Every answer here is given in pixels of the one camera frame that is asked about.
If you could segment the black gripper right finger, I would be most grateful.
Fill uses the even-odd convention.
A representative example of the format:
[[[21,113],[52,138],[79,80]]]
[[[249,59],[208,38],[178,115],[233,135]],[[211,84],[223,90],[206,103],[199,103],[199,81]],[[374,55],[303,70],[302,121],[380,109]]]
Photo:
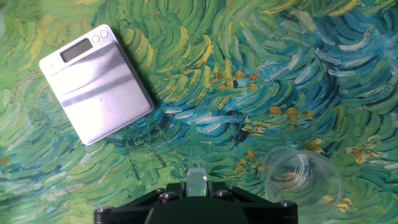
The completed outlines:
[[[298,205],[292,201],[270,202],[226,182],[209,182],[207,188],[210,205],[223,223],[298,223]]]

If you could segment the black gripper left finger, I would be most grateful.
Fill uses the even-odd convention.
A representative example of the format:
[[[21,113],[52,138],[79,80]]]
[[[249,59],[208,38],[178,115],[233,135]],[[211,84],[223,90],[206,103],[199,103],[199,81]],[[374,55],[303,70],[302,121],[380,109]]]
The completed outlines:
[[[120,207],[99,207],[94,211],[94,223],[144,223],[157,205],[184,198],[185,186],[185,182],[167,184]]]

